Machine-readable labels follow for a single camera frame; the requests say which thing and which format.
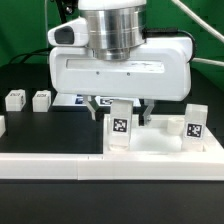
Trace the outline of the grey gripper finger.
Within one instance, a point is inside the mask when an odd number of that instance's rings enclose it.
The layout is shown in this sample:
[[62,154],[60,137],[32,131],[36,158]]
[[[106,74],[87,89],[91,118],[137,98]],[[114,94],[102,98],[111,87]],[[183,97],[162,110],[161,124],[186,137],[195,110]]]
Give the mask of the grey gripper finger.
[[145,126],[151,121],[151,113],[154,109],[155,103],[152,99],[141,99],[140,105],[139,125]]
[[102,114],[101,107],[99,106],[98,102],[96,101],[96,97],[90,96],[90,95],[84,95],[83,101],[91,113],[91,118],[94,121],[100,121],[103,117],[103,114]]

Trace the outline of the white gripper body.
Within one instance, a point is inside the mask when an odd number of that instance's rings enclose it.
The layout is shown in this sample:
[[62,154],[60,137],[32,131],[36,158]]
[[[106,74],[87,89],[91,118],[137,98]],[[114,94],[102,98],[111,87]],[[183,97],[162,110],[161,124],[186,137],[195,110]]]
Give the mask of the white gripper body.
[[147,38],[124,60],[102,60],[87,47],[81,17],[48,31],[52,85],[62,94],[181,101],[191,88],[188,37]]

